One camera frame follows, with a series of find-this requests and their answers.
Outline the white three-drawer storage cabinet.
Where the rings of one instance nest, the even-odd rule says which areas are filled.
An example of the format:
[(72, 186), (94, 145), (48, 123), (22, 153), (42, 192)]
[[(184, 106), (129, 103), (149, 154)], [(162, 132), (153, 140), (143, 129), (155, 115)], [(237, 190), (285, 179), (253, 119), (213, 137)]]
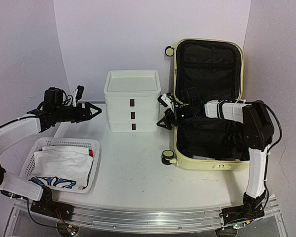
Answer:
[(108, 72), (104, 96), (112, 132), (155, 132), (161, 85), (157, 70)]

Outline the white blue-print t-shirt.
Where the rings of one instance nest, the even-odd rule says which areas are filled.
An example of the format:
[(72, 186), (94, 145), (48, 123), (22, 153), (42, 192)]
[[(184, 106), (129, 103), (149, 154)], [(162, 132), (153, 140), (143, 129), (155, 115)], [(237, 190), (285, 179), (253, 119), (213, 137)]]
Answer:
[(28, 181), (69, 190), (87, 187), (94, 158), (86, 147), (43, 147), (34, 152), (35, 167)]

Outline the pale yellow hard-shell suitcase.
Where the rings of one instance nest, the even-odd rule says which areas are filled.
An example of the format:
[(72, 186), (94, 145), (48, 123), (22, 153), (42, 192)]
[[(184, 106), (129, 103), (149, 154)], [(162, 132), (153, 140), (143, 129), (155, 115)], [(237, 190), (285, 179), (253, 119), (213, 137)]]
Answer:
[(174, 131), (163, 164), (187, 170), (240, 171), (249, 167), (240, 106), (244, 55), (233, 42), (183, 39), (165, 48), (174, 58), (173, 91), (158, 97), (165, 107), (158, 126)]

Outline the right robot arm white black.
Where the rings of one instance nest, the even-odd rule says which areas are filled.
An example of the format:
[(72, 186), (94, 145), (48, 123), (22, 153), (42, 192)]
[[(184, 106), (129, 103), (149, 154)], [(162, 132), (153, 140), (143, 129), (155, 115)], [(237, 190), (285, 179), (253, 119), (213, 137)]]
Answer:
[(167, 163), (189, 170), (249, 168), (245, 198), (266, 194), (267, 159), (273, 141), (275, 114), (262, 101), (207, 97), (187, 103), (163, 94), (165, 107), (158, 126), (174, 130), (173, 155)]

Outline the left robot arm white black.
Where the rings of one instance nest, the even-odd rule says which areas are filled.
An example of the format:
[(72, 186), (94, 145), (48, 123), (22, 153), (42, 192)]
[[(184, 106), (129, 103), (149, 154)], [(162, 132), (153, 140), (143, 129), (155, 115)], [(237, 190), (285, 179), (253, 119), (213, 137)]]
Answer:
[[(79, 103), (84, 87), (79, 85), (68, 100), (62, 89), (50, 87), (44, 93), (44, 100), (26, 116), (14, 119), (0, 126), (0, 155), (8, 148), (27, 137), (42, 133), (57, 123), (80, 123), (89, 121), (102, 113), (102, 109), (89, 103)], [(42, 197), (42, 185), (25, 181), (6, 171), (0, 163), (0, 191), (19, 195), (37, 201), (37, 207), (46, 216), (56, 212), (56, 204), (48, 197)]]

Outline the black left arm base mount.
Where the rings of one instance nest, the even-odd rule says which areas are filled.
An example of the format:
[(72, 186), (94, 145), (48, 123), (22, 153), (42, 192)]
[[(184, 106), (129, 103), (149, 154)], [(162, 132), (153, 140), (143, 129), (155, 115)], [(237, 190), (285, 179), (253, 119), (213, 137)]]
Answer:
[(48, 187), (43, 187), (43, 192), (40, 200), (33, 201), (30, 211), (59, 218), (63, 221), (69, 221), (72, 218), (74, 207), (70, 204), (53, 200), (52, 191)]

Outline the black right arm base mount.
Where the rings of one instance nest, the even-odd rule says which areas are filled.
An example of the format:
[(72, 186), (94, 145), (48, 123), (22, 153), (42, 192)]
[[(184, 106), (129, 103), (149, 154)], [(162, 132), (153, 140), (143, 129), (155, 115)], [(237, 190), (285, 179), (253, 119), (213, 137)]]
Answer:
[(223, 225), (229, 226), (263, 217), (264, 205), (262, 202), (264, 198), (265, 192), (257, 198), (244, 193), (242, 205), (226, 207), (221, 210), (219, 216), (223, 220)]

